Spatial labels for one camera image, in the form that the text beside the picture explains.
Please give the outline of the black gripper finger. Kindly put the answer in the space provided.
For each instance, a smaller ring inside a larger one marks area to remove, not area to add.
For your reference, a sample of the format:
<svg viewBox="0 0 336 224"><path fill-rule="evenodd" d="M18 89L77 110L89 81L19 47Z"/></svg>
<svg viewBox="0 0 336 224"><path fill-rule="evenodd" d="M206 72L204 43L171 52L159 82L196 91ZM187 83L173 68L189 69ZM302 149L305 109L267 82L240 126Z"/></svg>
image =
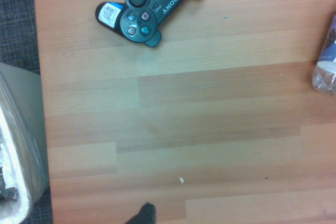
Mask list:
<svg viewBox="0 0 336 224"><path fill-rule="evenodd" d="M147 202L140 211L125 224L156 224L156 207Z"/></svg>

